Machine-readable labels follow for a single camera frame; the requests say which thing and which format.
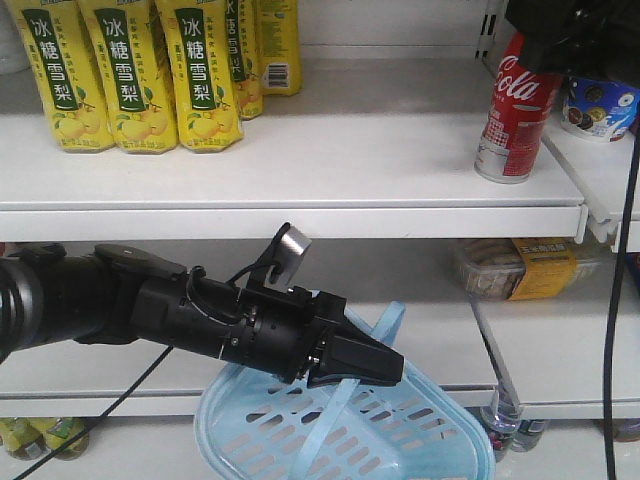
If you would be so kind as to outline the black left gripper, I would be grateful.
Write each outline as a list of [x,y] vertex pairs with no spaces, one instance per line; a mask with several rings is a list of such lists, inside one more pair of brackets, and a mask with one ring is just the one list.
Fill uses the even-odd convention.
[[285,383],[307,376],[308,388],[346,379],[395,386],[404,357],[344,322],[345,307],[342,297],[300,287],[285,293],[206,278],[150,279],[134,303],[132,330],[142,339],[274,374]]

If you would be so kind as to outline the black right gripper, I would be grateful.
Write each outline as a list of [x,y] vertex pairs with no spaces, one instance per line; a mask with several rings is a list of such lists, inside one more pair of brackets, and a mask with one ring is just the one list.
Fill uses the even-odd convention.
[[505,17],[524,38],[520,61],[530,71],[639,81],[637,1],[510,1]]

